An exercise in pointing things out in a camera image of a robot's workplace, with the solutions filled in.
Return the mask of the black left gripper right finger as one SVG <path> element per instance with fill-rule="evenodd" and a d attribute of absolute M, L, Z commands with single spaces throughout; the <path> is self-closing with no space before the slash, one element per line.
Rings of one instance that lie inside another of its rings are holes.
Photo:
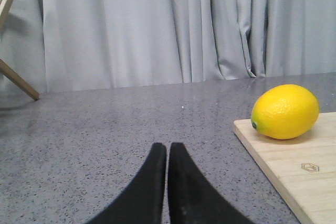
<path fill-rule="evenodd" d="M 172 143 L 167 193 L 170 223 L 252 223 L 210 184 L 183 143 Z"/>

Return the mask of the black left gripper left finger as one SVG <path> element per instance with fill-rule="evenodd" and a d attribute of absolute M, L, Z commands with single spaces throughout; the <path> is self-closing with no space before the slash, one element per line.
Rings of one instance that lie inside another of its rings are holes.
<path fill-rule="evenodd" d="M 166 147 L 154 143 L 128 186 L 89 223 L 161 223 L 165 190 Z"/>

